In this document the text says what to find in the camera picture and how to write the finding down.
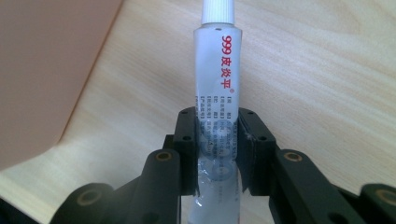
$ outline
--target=cream tube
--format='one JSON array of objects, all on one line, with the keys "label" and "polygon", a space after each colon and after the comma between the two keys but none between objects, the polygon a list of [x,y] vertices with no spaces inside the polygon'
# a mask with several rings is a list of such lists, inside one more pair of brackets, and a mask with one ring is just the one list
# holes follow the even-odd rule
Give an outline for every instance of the cream tube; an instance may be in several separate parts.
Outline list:
[{"label": "cream tube", "polygon": [[233,26],[233,0],[204,0],[202,26],[194,31],[198,183],[191,224],[239,222],[235,163],[242,31]]}]

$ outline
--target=white cap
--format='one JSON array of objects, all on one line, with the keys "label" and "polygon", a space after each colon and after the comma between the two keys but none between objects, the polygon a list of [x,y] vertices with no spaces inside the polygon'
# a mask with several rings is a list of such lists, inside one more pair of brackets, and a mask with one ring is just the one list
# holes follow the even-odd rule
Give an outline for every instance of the white cap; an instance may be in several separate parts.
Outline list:
[{"label": "white cap", "polygon": [[233,24],[233,0],[204,0],[202,24],[210,22]]}]

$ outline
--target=light wood grain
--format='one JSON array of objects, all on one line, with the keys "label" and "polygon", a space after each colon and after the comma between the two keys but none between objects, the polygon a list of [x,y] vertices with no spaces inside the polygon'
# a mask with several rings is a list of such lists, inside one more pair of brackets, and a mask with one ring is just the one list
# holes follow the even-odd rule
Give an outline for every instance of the light wood grain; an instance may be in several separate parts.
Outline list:
[{"label": "light wood grain", "polygon": [[[355,193],[366,183],[396,186],[396,2],[246,0],[235,8],[244,31],[241,106],[335,185]],[[125,1],[62,141],[1,172],[0,195],[48,223],[74,189],[139,176],[177,112],[194,105],[200,17],[200,1]],[[245,193],[241,223],[273,223],[267,202]]]}]

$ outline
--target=brown box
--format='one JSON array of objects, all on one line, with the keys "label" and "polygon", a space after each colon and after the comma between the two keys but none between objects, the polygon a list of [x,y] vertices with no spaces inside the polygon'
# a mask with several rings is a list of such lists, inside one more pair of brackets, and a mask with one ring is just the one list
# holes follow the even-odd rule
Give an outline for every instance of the brown box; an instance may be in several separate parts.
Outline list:
[{"label": "brown box", "polygon": [[0,170],[61,138],[121,0],[0,3]]}]

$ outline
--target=tube cap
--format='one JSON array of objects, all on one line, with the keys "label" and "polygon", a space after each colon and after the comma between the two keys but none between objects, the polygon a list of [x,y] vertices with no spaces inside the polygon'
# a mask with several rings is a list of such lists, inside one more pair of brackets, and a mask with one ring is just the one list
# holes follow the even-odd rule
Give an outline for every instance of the tube cap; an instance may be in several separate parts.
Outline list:
[{"label": "tube cap", "polygon": [[204,0],[202,24],[211,22],[233,24],[233,0]]}]

